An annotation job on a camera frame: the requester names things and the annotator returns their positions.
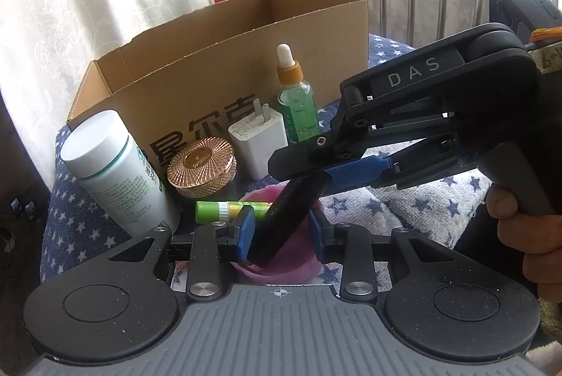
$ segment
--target open box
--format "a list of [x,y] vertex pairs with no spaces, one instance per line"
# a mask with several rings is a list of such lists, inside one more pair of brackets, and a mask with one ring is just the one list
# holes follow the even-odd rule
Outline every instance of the open box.
[[187,142],[227,137],[254,98],[275,106],[280,43],[326,105],[367,68],[367,1],[229,0],[153,27],[89,64],[68,126],[116,110],[165,176]]

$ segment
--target white bottle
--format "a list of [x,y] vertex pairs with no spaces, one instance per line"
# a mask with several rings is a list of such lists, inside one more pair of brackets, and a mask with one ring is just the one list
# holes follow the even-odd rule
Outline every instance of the white bottle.
[[61,160],[132,237],[158,226],[178,228],[178,206],[116,111],[80,124],[63,144]]

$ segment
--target green cap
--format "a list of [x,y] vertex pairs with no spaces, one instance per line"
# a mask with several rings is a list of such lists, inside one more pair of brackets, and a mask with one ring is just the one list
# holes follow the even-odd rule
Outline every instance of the green cap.
[[198,224],[210,224],[219,221],[218,202],[197,202],[195,204],[195,222]]

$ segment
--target green liquid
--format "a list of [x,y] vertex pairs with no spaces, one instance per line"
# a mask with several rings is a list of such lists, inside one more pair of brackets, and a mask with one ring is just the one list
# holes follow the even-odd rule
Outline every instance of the green liquid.
[[308,140],[320,133],[313,90],[306,81],[285,87],[278,98],[291,143]]

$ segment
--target white bottle cap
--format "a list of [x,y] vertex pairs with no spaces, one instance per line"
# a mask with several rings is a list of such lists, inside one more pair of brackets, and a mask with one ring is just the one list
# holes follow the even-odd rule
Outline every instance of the white bottle cap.
[[290,52],[290,47],[286,43],[282,43],[277,47],[277,58],[279,58],[280,68],[294,67],[293,53]]
[[106,110],[93,115],[72,132],[61,148],[61,160],[77,178],[107,167],[127,143],[129,131],[119,114]]

